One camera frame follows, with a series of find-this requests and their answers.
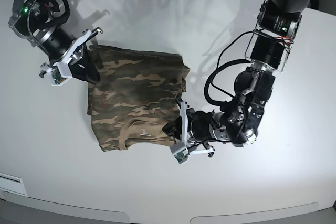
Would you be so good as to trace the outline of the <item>white label plate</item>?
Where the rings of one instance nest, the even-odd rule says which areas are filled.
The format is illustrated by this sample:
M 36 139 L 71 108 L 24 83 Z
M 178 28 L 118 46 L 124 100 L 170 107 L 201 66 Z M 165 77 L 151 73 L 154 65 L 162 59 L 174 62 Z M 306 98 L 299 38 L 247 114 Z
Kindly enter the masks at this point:
M 25 186 L 23 184 L 22 179 L 19 177 L 1 173 L 0 188 L 2 191 L 27 197 Z

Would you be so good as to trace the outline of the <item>camouflage T-shirt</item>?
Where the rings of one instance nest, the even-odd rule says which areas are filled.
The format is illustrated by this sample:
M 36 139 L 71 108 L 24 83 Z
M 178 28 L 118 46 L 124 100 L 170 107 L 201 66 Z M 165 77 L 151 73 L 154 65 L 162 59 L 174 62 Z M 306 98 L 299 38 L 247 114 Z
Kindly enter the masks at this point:
M 171 147 L 162 129 L 180 116 L 176 96 L 190 71 L 181 55 L 111 46 L 92 50 L 100 82 L 88 85 L 88 115 L 100 148 L 125 151 L 138 143 Z

